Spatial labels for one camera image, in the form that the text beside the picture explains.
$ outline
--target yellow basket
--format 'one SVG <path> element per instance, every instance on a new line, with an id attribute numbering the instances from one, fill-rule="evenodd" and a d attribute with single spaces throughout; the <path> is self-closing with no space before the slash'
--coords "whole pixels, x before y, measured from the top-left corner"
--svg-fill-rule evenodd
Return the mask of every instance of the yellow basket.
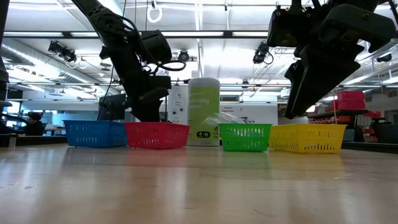
<path id="1" fill-rule="evenodd" d="M 343 124 L 272 126 L 269 147 L 299 153 L 339 153 L 345 129 Z"/>

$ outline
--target wooden table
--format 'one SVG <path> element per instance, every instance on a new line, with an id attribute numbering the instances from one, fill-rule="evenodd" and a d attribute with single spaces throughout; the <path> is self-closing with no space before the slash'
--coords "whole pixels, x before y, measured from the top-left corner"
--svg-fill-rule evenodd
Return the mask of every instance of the wooden table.
<path id="1" fill-rule="evenodd" d="M 47 133 L 47 131 L 51 131 L 51 136 L 55 135 L 55 131 L 64 131 L 65 128 L 46 128 L 44 131 Z"/>
<path id="2" fill-rule="evenodd" d="M 11 223 L 397 223 L 398 155 L 17 147 L 0 152 Z"/>

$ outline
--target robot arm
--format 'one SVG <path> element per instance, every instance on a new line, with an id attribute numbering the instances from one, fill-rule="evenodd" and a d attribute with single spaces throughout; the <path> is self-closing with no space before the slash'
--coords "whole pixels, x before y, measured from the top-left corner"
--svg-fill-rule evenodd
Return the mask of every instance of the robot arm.
<path id="1" fill-rule="evenodd" d="M 170 77 L 155 76 L 142 63 L 154 63 L 158 67 L 171 61 L 169 44 L 159 30 L 140 35 L 129 19 L 119 16 L 97 0 L 72 0 L 88 18 L 104 43 L 100 57 L 110 58 L 127 94 L 131 113 L 140 121 L 159 121 L 160 99 L 171 88 Z"/>
<path id="2" fill-rule="evenodd" d="M 368 41 L 369 53 L 386 45 L 396 27 L 390 18 L 373 13 L 386 1 L 329 0 L 314 8 L 292 0 L 289 10 L 273 12 L 267 44 L 271 47 L 295 47 L 300 60 L 286 71 L 292 87 L 285 116 L 303 114 L 345 78 L 360 68 L 356 56 L 364 50 L 359 40 Z"/>

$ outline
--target blue basket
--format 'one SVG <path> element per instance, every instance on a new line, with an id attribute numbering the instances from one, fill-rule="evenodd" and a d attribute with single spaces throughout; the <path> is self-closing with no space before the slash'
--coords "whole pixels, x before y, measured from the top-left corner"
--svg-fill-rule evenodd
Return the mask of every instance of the blue basket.
<path id="1" fill-rule="evenodd" d="M 113 121 L 63 121 L 70 146 L 116 147 L 127 145 L 124 123 Z"/>

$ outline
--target green label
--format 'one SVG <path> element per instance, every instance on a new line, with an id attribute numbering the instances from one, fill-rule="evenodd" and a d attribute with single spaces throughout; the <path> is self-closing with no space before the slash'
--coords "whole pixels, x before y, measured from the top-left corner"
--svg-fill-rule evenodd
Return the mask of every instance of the green label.
<path id="1" fill-rule="evenodd" d="M 220 111 L 220 91 L 214 87 L 192 87 L 189 92 L 188 125 L 191 126 L 188 140 L 213 142 L 220 140 L 218 126 L 203 121 Z"/>

